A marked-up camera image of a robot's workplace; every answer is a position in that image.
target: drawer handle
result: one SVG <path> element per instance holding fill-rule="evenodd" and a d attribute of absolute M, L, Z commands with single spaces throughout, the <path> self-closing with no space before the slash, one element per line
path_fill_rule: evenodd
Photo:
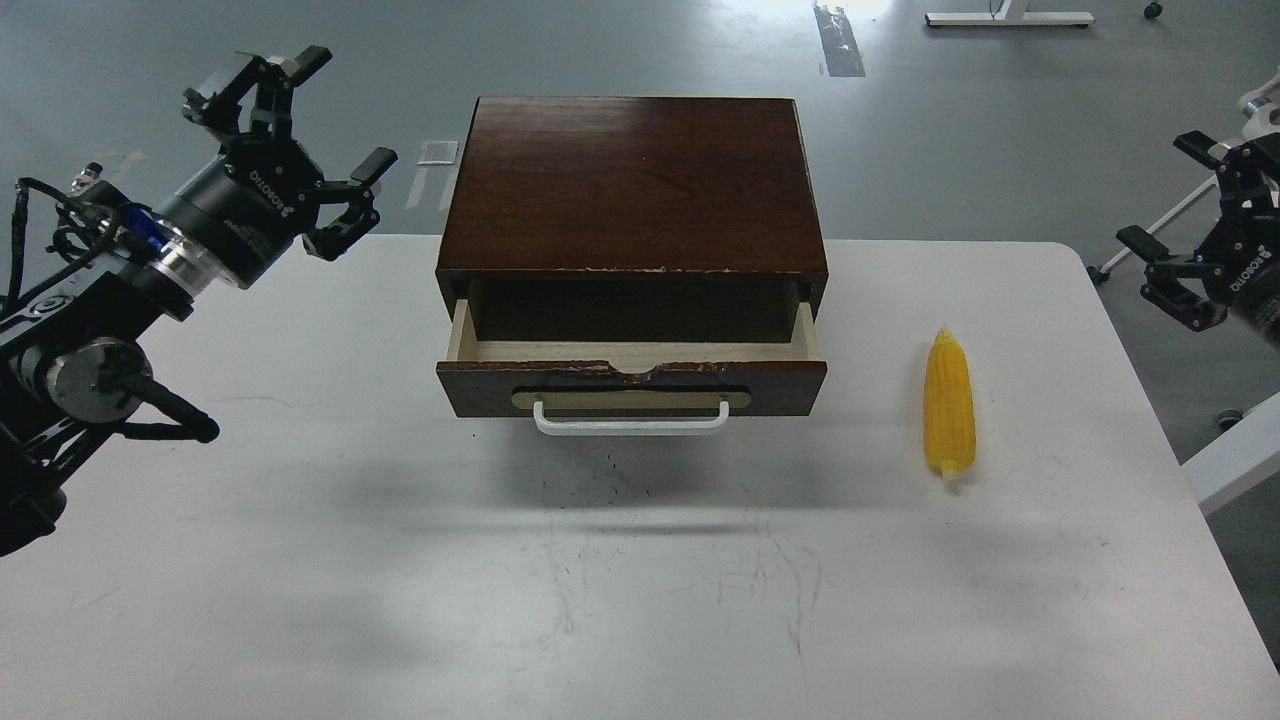
<path fill-rule="evenodd" d="M 548 420 L 543 398 L 534 400 L 534 424 L 549 436 L 709 436 L 728 421 L 728 398 L 719 400 L 719 414 L 705 420 L 663 418 L 626 420 Z"/>

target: wooden drawer cabinet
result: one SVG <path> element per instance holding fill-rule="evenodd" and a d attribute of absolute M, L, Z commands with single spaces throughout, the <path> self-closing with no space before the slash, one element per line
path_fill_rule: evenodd
<path fill-rule="evenodd" d="M 791 100 L 480 99 L 436 279 L 458 416 L 805 415 L 827 372 Z"/>

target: yellow corn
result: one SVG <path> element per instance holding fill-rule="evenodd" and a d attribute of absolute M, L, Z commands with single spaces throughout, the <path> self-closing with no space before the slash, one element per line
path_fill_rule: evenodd
<path fill-rule="evenodd" d="M 942 328 L 924 373 L 924 459 L 955 482 L 977 452 L 969 363 L 951 331 Z"/>

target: caster wheel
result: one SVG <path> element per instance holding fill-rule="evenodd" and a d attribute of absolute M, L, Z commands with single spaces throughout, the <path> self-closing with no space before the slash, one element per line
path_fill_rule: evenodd
<path fill-rule="evenodd" d="M 1225 433 L 1243 419 L 1244 413 L 1240 413 L 1239 410 L 1222 410 L 1217 414 L 1217 430 L 1220 433 Z"/>

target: wooden cabinet top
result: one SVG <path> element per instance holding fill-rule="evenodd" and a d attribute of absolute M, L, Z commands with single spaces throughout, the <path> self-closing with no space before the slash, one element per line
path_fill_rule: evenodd
<path fill-rule="evenodd" d="M 442 287 L 468 272 L 603 270 L 794 274 L 820 292 L 795 102 L 481 97 L 438 269 Z"/>

